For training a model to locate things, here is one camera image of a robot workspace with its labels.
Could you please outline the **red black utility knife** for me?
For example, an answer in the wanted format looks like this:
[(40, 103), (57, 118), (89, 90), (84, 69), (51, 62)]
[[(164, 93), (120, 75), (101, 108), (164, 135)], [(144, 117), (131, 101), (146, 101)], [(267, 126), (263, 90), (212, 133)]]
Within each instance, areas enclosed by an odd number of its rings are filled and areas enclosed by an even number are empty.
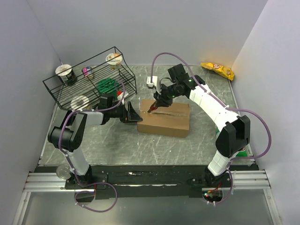
[(150, 106), (150, 108), (149, 108), (149, 110), (147, 111), (147, 113), (151, 113), (151, 112), (153, 112), (154, 110), (157, 110), (157, 105), (156, 105), (156, 102), (154, 102), (151, 106)]

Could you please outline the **brown cardboard express box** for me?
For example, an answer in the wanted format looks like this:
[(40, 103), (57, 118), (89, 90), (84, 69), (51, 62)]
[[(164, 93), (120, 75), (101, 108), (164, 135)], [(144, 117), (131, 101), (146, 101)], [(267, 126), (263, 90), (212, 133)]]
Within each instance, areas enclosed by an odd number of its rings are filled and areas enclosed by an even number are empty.
[(137, 123), (140, 133), (186, 138), (189, 134), (190, 106), (173, 103), (170, 107), (160, 107), (147, 112), (154, 100), (143, 99), (140, 104), (140, 117)]

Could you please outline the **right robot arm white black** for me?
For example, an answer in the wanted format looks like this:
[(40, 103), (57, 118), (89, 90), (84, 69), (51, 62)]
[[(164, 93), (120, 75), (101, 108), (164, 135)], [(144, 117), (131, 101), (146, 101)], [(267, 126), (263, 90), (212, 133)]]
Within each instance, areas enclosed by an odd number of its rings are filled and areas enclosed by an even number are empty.
[(155, 89), (155, 102), (148, 112), (170, 107), (173, 99), (186, 96), (209, 116), (219, 135), (215, 142), (216, 153), (204, 170), (204, 180), (208, 186), (215, 187), (221, 182), (229, 164), (249, 144), (250, 119), (230, 111), (200, 76), (187, 73), (182, 64), (168, 69), (168, 73), (172, 82), (169, 86), (162, 84), (157, 76), (147, 77), (147, 87)]

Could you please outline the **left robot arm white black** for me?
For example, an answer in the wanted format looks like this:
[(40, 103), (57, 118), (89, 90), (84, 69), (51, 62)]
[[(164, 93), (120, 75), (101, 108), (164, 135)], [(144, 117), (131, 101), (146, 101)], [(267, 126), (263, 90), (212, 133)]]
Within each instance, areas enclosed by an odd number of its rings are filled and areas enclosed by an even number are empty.
[(122, 123), (143, 121), (131, 102), (124, 105), (121, 99), (116, 101), (112, 94), (103, 94), (93, 109), (60, 110), (50, 128), (48, 142), (64, 155), (70, 168), (71, 182), (81, 188), (88, 188), (93, 182), (92, 168), (81, 149), (85, 128), (104, 125), (111, 118), (118, 118)]

